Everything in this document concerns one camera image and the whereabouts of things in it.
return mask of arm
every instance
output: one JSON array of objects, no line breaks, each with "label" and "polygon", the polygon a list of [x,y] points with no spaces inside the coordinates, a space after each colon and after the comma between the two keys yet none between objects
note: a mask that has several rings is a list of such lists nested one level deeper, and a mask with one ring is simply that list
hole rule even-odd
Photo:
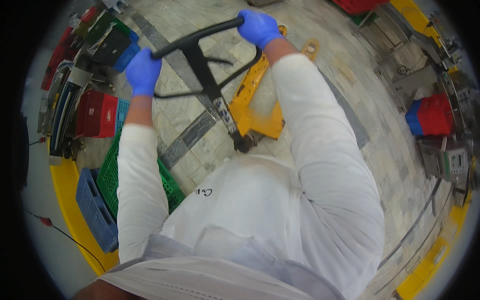
[{"label": "arm", "polygon": [[[247,19],[252,13],[243,14],[244,25],[257,31],[255,37],[267,39],[266,22],[259,26],[258,19],[270,17],[257,16],[254,26]],[[305,260],[345,297],[355,298],[373,278],[383,254],[384,216],[374,178],[343,109],[316,66],[285,39],[267,36],[271,38],[263,50],[272,66],[305,196],[300,201]]]},{"label": "arm", "polygon": [[149,49],[140,51],[126,70],[133,95],[118,156],[121,263],[140,257],[149,235],[162,228],[168,217],[167,196],[156,162],[157,133],[152,124],[152,96],[161,60],[151,60],[150,53]]}]

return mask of electrical cable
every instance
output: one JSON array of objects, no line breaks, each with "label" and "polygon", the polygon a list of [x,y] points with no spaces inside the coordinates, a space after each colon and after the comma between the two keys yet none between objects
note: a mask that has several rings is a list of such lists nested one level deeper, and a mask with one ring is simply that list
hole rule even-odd
[{"label": "electrical cable", "polygon": [[28,212],[29,214],[31,214],[32,216],[36,217],[37,219],[40,220],[40,222],[42,222],[43,225],[47,226],[47,227],[53,227],[55,228],[56,230],[60,231],[61,233],[63,233],[64,236],[66,236],[67,238],[73,240],[77,245],[79,245],[80,247],[82,247],[83,249],[85,249],[85,251],[87,251],[88,253],[90,253],[91,256],[93,256],[93,258],[96,259],[96,261],[100,264],[100,266],[102,267],[102,270],[103,272],[105,272],[105,268],[103,267],[102,263],[98,260],[98,258],[93,255],[93,253],[91,253],[87,248],[85,248],[82,244],[80,244],[79,242],[77,242],[76,240],[74,240],[71,236],[69,236],[68,234],[66,234],[65,232],[63,232],[63,230],[61,230],[60,228],[58,228],[57,226],[53,225],[52,221],[50,220],[50,218],[45,218],[45,217],[42,217],[42,216],[38,216],[38,215],[35,215],[34,213],[32,213],[31,211],[29,211],[28,209],[24,209],[26,212]]}]

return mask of green plastic crate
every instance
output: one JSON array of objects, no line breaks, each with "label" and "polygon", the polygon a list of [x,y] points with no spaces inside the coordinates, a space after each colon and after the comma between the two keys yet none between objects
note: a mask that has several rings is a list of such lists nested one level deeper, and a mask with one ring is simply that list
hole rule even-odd
[{"label": "green plastic crate", "polygon": [[[112,146],[103,161],[96,179],[96,184],[102,194],[103,200],[115,220],[117,219],[119,206],[119,200],[117,198],[117,187],[119,185],[117,157],[119,154],[120,134],[121,129],[115,135]],[[160,177],[162,178],[163,189],[165,190],[165,194],[167,194],[168,213],[171,214],[183,199],[185,199],[185,195],[160,159],[157,159],[157,163],[160,170]]]}]

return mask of tiled floor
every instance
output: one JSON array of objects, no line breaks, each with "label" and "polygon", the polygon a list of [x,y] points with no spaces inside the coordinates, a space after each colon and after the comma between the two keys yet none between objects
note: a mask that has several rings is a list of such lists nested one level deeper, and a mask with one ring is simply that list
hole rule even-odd
[{"label": "tiled floor", "polygon": [[[287,39],[297,48],[312,37],[320,41],[314,61],[334,90],[358,138],[363,157],[377,182],[385,214],[385,247],[375,279],[362,299],[389,299],[405,279],[418,257],[429,249],[437,222],[445,210],[449,185],[437,193],[439,216],[433,217],[429,196],[435,184],[421,165],[414,139],[382,81],[373,73],[375,52],[361,36],[352,35],[353,23],[338,9],[321,0],[285,0],[251,8],[244,0],[135,0],[119,16],[139,36],[140,47],[160,49],[181,36],[236,17],[240,9],[269,13],[287,27]],[[255,49],[235,29],[201,40],[205,55],[227,59],[233,66],[211,64],[218,82],[250,61]],[[164,58],[157,83],[161,94],[195,91],[199,83],[183,55]],[[230,101],[242,76],[223,89]],[[129,98],[131,88],[124,74],[118,76],[117,96]],[[267,74],[251,107],[268,113],[276,100],[275,87]],[[152,107],[158,131],[158,154],[185,193],[205,176],[237,154],[225,125],[204,97],[155,100]],[[251,154],[275,156],[291,165],[288,124],[277,140],[263,138]]]}]

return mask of red plug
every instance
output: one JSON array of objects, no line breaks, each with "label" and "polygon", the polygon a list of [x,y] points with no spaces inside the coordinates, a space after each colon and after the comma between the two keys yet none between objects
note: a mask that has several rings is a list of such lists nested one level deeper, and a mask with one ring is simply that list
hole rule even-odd
[{"label": "red plug", "polygon": [[50,220],[50,218],[45,218],[45,217],[40,217],[40,222],[42,222],[43,225],[47,226],[47,227],[52,227],[53,224],[52,224],[52,220]]}]

